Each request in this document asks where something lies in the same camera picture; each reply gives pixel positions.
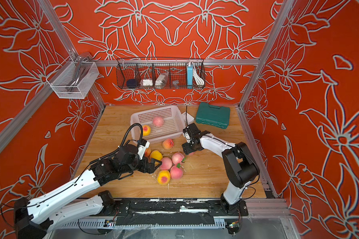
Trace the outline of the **pink peach front with leaf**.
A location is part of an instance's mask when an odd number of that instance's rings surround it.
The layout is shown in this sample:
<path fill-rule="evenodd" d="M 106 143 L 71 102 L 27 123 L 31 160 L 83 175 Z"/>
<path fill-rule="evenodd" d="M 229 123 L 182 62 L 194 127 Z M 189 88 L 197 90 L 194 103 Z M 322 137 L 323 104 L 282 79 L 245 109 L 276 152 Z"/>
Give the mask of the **pink peach front with leaf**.
<path fill-rule="evenodd" d="M 162 127 L 164 125 L 164 123 L 165 123 L 165 120 L 160 116 L 155 116 L 153 118 L 153 125 L 155 127 Z"/>

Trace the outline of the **orange red peach with leaf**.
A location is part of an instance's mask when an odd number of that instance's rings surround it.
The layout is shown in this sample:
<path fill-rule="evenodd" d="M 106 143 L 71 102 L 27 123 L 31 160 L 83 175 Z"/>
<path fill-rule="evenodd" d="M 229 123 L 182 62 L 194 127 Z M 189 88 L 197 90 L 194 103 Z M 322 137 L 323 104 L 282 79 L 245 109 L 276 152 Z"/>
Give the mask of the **orange red peach with leaf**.
<path fill-rule="evenodd" d="M 151 152 L 152 152 L 151 148 L 150 148 L 150 147 L 147 148 L 147 149 L 145 150 L 144 156 L 145 156 L 145 157 L 150 157 Z"/>

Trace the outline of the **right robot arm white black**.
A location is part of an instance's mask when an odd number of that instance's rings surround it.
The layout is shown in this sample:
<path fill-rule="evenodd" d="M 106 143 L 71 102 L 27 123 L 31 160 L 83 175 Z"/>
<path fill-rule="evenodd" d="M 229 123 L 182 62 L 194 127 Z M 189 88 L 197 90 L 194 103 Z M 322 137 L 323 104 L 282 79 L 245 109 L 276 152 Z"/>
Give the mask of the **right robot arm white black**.
<path fill-rule="evenodd" d="M 209 131 L 200 131 L 195 123 L 189 124 L 188 113 L 183 114 L 185 128 L 182 134 L 186 143 L 182 144 L 185 155 L 207 149 L 220 156 L 224 163 L 229 184 L 220 197 L 220 207 L 227 215 L 244 213 L 246 208 L 243 192 L 259 180 L 260 169 L 252 159 L 248 146 L 240 142 L 231 143 L 214 136 Z"/>

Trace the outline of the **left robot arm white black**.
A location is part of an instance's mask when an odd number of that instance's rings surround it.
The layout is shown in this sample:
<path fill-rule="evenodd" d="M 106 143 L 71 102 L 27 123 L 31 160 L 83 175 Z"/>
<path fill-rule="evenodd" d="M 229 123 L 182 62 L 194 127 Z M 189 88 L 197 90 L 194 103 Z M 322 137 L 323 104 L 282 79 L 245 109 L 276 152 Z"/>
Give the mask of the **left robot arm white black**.
<path fill-rule="evenodd" d="M 40 197 L 16 200 L 12 206 L 16 237 L 43 239 L 67 223 L 87 216 L 114 213 L 116 202 L 108 190 L 84 201 L 74 200 L 111 181 L 129 177 L 135 171 L 154 173 L 162 162 L 145 156 L 149 145 L 142 137 L 139 137 L 136 145 L 130 144 L 127 135 L 124 135 L 116 150 L 90 162 L 78 177 Z"/>

